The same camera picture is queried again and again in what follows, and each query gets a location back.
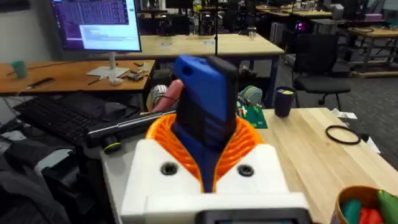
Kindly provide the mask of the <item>white orange right gripper right finger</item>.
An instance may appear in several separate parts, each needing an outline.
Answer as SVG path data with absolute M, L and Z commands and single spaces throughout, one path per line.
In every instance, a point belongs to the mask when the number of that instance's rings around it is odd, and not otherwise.
M 236 129 L 216 163 L 214 193 L 288 193 L 276 149 L 237 117 Z

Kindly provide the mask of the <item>white orange right gripper left finger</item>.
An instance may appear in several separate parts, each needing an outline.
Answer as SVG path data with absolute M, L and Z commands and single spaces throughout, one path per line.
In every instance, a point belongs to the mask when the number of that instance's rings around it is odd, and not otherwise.
M 121 215 L 143 215 L 151 197 L 203 193 L 197 163 L 172 132 L 176 117 L 160 117 L 137 142 Z

